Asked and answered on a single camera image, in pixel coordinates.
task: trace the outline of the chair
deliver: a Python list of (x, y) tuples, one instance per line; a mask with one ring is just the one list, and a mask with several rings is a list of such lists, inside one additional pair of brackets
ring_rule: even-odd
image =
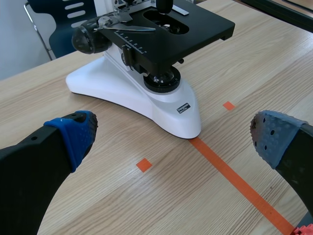
[[(56, 30), (49, 38), (51, 48), (47, 48), (41, 34), (32, 20), (27, 7), (30, 6), (36, 13), (50, 14), (56, 23)], [(97, 16), (93, 0), (28, 0), (24, 9), (33, 24), (50, 60), (52, 51), (56, 58), (75, 51), (71, 38), (74, 28), (86, 20)]]

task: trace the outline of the orange tape square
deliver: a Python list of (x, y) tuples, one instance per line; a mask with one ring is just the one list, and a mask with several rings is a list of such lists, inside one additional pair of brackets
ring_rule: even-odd
[(136, 164), (136, 166), (142, 171), (145, 172), (147, 169), (152, 167), (152, 164), (147, 159), (142, 159), (140, 162)]
[(232, 110), (235, 108), (235, 105), (233, 105), (232, 103), (230, 103), (229, 101), (227, 101), (225, 104), (223, 104), (223, 106), (225, 108), (227, 108), (228, 110)]

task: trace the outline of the blue gripper pad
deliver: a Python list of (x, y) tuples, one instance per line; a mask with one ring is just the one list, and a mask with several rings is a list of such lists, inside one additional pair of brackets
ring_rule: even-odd
[(90, 111), (76, 111), (44, 123), (44, 126), (53, 126), (61, 131), (72, 173), (90, 151), (96, 137), (97, 124), (96, 115)]
[(257, 113), (250, 126), (255, 150), (275, 169), (303, 124), (307, 122), (275, 111)]

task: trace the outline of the orange tape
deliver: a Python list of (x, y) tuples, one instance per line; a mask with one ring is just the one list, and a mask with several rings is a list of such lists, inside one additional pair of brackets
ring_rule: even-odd
[(140, 162), (136, 164), (136, 166), (142, 171), (145, 172), (147, 169), (152, 167), (152, 164), (147, 159), (142, 159)]
[(197, 137), (190, 140), (190, 142), (283, 235), (290, 235), (292, 233), (294, 226), (290, 224), (280, 213), (278, 213), (274, 207), (261, 197), (200, 138)]
[(229, 101), (227, 101), (225, 104), (223, 104), (223, 106), (225, 108), (227, 108), (228, 110), (232, 110), (235, 108), (235, 105), (233, 105), (232, 103), (230, 103)]

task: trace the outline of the fine focus knob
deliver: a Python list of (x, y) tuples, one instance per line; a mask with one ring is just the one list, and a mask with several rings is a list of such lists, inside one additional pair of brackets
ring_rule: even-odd
[(85, 54), (94, 54), (106, 51), (112, 45), (102, 33), (95, 31), (98, 28), (96, 20), (90, 20), (74, 29), (72, 36), (73, 47)]

